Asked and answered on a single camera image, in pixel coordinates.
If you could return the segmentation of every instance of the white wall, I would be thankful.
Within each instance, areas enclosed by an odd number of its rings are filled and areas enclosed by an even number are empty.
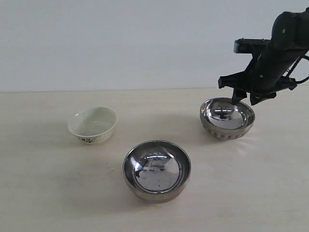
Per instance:
[[[2,0],[0,91],[217,87],[308,0]],[[295,74],[308,74],[301,66]]]

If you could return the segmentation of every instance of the white ceramic bowl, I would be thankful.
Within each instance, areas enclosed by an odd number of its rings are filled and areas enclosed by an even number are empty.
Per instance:
[[[117,118],[114,110],[98,106],[75,114],[68,129],[86,144],[99,144],[111,137]]]

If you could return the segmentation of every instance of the bowl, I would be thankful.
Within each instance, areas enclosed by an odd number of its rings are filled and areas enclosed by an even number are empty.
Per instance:
[[[221,140],[234,140],[243,137],[253,126],[253,109],[243,102],[232,104],[231,98],[213,98],[200,107],[203,127]]]
[[[186,152],[174,143],[153,140],[134,147],[125,157],[126,184],[148,203],[175,199],[185,188],[191,162]]]
[[[99,144],[112,136],[116,122],[114,110],[98,106],[76,113],[68,121],[68,129],[83,143]]]

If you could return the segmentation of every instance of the table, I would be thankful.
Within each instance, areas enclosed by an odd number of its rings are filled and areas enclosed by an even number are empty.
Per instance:
[[[309,227],[309,86],[253,109],[234,141],[210,137],[199,107],[231,89],[0,94],[1,232],[305,232]],[[103,144],[67,130],[75,112],[114,109]],[[152,139],[181,146],[190,181],[175,200],[145,204],[126,186],[122,162]]]

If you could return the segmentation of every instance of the table surface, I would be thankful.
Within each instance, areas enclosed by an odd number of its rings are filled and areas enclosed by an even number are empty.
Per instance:
[[[253,107],[247,135],[219,142],[199,107],[231,89],[0,94],[1,232],[305,232],[309,227],[309,86]],[[75,112],[114,109],[114,135],[86,145],[67,130]],[[182,194],[145,204],[122,163],[153,139],[192,162]]]

